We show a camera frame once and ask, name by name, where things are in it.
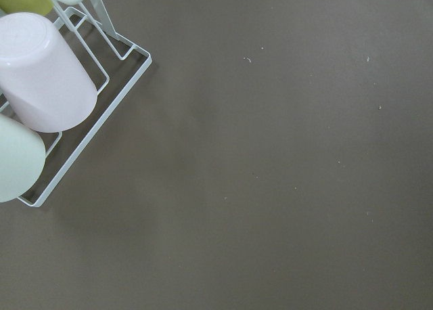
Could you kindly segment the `pink upturned cup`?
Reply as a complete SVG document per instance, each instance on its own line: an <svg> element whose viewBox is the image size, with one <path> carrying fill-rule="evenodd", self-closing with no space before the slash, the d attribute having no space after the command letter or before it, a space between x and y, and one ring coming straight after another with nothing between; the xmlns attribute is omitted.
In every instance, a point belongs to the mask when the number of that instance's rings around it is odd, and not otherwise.
<svg viewBox="0 0 433 310"><path fill-rule="evenodd" d="M54 24L34 13L1 17L1 90L18 118L42 133L81 124L97 89Z"/></svg>

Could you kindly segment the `mint upturned cup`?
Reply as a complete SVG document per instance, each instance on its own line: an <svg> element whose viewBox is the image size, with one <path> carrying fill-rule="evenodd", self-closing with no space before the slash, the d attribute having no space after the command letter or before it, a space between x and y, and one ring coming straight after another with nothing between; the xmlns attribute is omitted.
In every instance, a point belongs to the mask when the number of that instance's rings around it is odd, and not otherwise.
<svg viewBox="0 0 433 310"><path fill-rule="evenodd" d="M45 165L45 144L39 134L1 115L1 201L27 192Z"/></svg>

